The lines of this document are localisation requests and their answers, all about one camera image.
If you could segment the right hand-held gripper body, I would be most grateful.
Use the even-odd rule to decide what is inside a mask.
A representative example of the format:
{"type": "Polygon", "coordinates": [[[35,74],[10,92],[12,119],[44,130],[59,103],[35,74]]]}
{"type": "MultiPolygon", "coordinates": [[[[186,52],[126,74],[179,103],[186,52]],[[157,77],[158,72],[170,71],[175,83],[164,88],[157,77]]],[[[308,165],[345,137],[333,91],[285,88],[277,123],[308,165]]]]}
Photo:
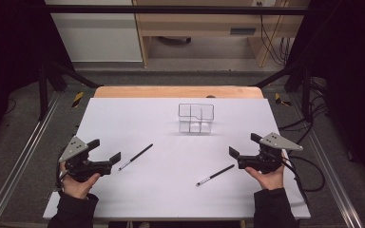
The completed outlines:
{"type": "Polygon", "coordinates": [[[276,171],[282,166],[283,150],[302,151],[303,147],[299,144],[289,141],[277,133],[270,133],[261,137],[259,153],[256,156],[241,155],[237,159],[239,169],[252,167],[262,174],[268,174],[276,171]]]}

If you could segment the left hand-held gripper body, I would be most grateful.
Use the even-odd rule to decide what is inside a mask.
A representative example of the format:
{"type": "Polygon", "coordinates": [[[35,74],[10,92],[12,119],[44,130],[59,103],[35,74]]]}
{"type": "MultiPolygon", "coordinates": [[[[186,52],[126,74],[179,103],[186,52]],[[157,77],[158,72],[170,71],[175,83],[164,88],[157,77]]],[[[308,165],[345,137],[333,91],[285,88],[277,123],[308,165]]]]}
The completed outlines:
{"type": "Polygon", "coordinates": [[[107,161],[91,161],[87,149],[88,142],[83,142],[78,137],[71,138],[60,155],[58,162],[65,165],[67,174],[78,182],[87,181],[93,174],[101,176],[111,173],[112,164],[107,161]]]}

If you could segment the black pen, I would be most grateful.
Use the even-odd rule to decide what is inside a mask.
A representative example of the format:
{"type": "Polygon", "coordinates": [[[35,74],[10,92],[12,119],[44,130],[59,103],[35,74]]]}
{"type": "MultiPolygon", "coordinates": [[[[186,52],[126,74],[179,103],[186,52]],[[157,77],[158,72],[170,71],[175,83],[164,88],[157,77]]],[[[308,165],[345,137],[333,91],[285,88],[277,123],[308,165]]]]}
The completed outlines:
{"type": "Polygon", "coordinates": [[[229,166],[227,166],[227,167],[223,168],[222,170],[220,170],[220,171],[218,171],[218,172],[216,172],[216,173],[214,173],[214,174],[210,175],[209,177],[207,177],[207,178],[205,178],[205,179],[203,179],[203,180],[198,181],[198,182],[195,184],[195,186],[199,187],[199,186],[203,185],[204,183],[206,183],[207,181],[210,181],[210,180],[214,179],[215,177],[217,177],[217,176],[219,176],[219,175],[221,175],[221,174],[225,173],[226,171],[228,171],[228,170],[232,169],[233,167],[235,167],[235,164],[231,164],[231,165],[229,165],[229,166]]]}
{"type": "Polygon", "coordinates": [[[130,164],[132,164],[135,160],[137,160],[139,157],[142,156],[142,154],[144,154],[147,150],[149,150],[154,144],[151,143],[150,145],[148,145],[146,148],[144,148],[142,151],[140,151],[138,154],[136,154],[134,157],[132,157],[130,160],[128,160],[127,162],[125,162],[121,167],[118,168],[118,171],[122,171],[124,170],[127,166],[129,166],[130,164]]]}

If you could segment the clear acrylic organizer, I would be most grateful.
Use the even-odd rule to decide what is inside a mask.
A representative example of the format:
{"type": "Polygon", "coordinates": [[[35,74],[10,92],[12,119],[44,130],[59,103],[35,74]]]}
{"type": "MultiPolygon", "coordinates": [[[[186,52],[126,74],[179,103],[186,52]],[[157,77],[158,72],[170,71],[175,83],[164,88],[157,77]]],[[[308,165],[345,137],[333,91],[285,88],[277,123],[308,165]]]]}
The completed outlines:
{"type": "Polygon", "coordinates": [[[179,131],[189,134],[210,134],[215,118],[212,104],[179,104],[179,131]]]}

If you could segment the person's left hand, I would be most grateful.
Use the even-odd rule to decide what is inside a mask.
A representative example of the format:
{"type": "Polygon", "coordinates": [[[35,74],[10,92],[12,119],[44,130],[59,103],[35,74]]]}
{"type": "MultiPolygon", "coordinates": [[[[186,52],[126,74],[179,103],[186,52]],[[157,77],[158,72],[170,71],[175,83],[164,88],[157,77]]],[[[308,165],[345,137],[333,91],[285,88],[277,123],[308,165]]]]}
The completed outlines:
{"type": "Polygon", "coordinates": [[[73,177],[65,174],[62,178],[63,191],[68,196],[79,200],[85,200],[92,186],[101,177],[99,173],[93,174],[88,180],[78,182],[73,177]]]}

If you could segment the person's right hand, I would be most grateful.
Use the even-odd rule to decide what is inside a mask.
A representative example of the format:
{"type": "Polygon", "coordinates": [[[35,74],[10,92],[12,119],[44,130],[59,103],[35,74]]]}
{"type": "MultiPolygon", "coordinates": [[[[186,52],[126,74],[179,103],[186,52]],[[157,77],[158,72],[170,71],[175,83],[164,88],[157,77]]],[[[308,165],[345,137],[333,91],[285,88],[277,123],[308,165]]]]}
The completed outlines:
{"type": "Polygon", "coordinates": [[[284,186],[283,170],[284,167],[281,166],[274,172],[261,174],[259,171],[252,167],[245,168],[245,171],[259,183],[260,187],[267,190],[276,190],[284,186]]]}

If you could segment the yellow black floor tape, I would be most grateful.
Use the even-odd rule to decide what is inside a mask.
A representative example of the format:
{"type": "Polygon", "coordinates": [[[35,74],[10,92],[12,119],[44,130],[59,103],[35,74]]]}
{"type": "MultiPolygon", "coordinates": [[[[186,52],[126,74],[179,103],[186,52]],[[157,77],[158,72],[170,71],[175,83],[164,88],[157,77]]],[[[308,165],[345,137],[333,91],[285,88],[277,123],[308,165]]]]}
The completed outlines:
{"type": "Polygon", "coordinates": [[[275,93],[275,101],[278,105],[292,106],[291,102],[283,101],[278,93],[275,93]]]}
{"type": "Polygon", "coordinates": [[[71,107],[77,107],[79,105],[79,103],[81,102],[82,98],[84,96],[84,92],[80,91],[75,95],[74,101],[71,105],[71,107]]]}

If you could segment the white board sheet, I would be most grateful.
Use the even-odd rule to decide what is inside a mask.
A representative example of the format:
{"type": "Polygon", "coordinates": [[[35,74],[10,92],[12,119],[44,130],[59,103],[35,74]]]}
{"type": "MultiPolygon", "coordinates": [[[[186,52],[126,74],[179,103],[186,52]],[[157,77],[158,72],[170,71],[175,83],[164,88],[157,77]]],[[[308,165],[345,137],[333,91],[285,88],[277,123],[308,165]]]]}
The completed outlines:
{"type": "Polygon", "coordinates": [[[108,220],[240,220],[253,216],[259,184],[238,168],[229,147],[255,155],[262,137],[278,130],[265,99],[109,99],[88,102],[78,137],[100,145],[89,154],[105,161],[122,159],[92,192],[98,219],[108,220]],[[210,134],[179,131],[179,104],[210,104],[215,118],[210,134]],[[118,171],[148,145],[141,157],[118,171]],[[223,168],[235,167],[197,187],[223,168]]]}

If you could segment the wooden table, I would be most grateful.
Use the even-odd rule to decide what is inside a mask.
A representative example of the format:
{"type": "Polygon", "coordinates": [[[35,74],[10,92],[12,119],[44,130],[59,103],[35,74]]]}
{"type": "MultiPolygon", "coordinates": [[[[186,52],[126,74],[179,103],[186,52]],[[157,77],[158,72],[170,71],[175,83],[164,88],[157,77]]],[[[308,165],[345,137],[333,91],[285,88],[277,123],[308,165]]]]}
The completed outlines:
{"type": "Polygon", "coordinates": [[[255,86],[206,85],[126,85],[100,86],[94,98],[249,98],[263,99],[263,94],[255,86]]]}

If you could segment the white cabinet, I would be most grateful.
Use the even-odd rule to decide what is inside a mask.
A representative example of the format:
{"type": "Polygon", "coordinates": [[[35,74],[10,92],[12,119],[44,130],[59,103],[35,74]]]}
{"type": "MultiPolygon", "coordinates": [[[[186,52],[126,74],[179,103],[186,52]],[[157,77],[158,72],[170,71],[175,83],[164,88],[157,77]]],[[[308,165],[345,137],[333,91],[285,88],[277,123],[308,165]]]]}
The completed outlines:
{"type": "Polygon", "coordinates": [[[134,14],[52,13],[51,16],[74,63],[143,60],[134,14]]]}

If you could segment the dark curtain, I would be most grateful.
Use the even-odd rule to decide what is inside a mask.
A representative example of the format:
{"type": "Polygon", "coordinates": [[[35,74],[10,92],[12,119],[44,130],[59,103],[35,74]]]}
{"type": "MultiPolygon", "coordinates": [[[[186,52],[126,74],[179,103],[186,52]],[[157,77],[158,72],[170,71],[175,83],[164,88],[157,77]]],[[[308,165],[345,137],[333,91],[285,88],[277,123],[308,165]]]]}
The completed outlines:
{"type": "Polygon", "coordinates": [[[38,80],[48,62],[73,68],[46,0],[0,0],[0,123],[12,91],[38,80]]]}
{"type": "Polygon", "coordinates": [[[329,106],[365,166],[365,0],[310,0],[289,62],[307,53],[307,68],[328,83],[329,106]]]}

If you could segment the wooden desk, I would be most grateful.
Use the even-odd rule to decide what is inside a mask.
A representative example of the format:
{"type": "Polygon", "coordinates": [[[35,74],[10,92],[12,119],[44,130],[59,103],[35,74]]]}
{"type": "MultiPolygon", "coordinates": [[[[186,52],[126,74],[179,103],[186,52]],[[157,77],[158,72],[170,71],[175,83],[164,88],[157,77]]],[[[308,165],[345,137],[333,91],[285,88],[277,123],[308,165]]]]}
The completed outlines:
{"type": "MultiPolygon", "coordinates": [[[[311,0],[132,0],[135,6],[207,6],[308,8],[311,0]]],[[[142,14],[136,15],[140,35],[162,37],[227,37],[248,40],[259,67],[272,56],[278,38],[295,39],[301,15],[142,14]]]]}

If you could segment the black frame leg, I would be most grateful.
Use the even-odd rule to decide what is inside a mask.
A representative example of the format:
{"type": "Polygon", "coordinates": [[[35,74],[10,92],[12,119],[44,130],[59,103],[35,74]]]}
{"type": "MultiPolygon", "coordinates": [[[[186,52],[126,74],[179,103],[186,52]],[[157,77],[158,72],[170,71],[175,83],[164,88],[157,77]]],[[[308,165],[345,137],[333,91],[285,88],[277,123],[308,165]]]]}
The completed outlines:
{"type": "Polygon", "coordinates": [[[293,92],[299,87],[301,90],[301,114],[307,122],[312,120],[310,111],[310,90],[311,90],[311,71],[308,64],[303,61],[295,61],[291,65],[285,66],[282,70],[274,73],[272,76],[258,82],[255,87],[263,88],[283,76],[289,76],[284,88],[288,92],[293,92]]]}
{"type": "Polygon", "coordinates": [[[51,84],[55,91],[64,91],[67,88],[63,75],[67,75],[89,88],[100,87],[99,84],[90,81],[74,69],[62,66],[56,62],[43,63],[37,72],[40,101],[39,121],[42,121],[48,114],[48,84],[51,84]]]}

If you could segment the aluminium floor rail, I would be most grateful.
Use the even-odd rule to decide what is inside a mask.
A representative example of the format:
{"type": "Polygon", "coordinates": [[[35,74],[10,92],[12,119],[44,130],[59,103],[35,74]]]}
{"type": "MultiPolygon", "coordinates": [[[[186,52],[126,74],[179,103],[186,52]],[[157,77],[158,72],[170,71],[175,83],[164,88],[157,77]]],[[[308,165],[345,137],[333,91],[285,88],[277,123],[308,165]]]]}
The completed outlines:
{"type": "Polygon", "coordinates": [[[60,92],[54,92],[52,94],[52,97],[48,103],[48,110],[46,111],[46,114],[41,120],[37,122],[16,163],[12,167],[5,183],[0,189],[0,217],[6,208],[19,180],[21,179],[31,156],[33,155],[38,143],[45,133],[48,123],[58,105],[61,96],[62,94],[60,92]]]}
{"type": "Polygon", "coordinates": [[[291,96],[294,107],[301,117],[309,117],[312,122],[305,124],[306,132],[301,143],[308,146],[308,151],[314,154],[317,167],[325,177],[325,185],[336,203],[347,228],[363,228],[362,221],[357,213],[344,185],[344,178],[337,172],[340,167],[345,167],[348,161],[348,153],[332,126],[327,104],[321,95],[311,97],[311,100],[302,107],[302,100],[291,96]]]}

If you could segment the black horizontal frame bar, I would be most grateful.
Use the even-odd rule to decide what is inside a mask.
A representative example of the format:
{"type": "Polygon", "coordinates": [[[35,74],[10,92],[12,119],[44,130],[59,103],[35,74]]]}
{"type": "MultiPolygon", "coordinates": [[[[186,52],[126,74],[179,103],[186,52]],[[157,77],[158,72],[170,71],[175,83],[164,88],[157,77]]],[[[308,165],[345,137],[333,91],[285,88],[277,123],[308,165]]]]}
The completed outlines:
{"type": "Polygon", "coordinates": [[[202,6],[93,6],[46,5],[51,13],[142,13],[142,14],[238,14],[238,15],[307,15],[308,8],[202,7],[202,6]]]}

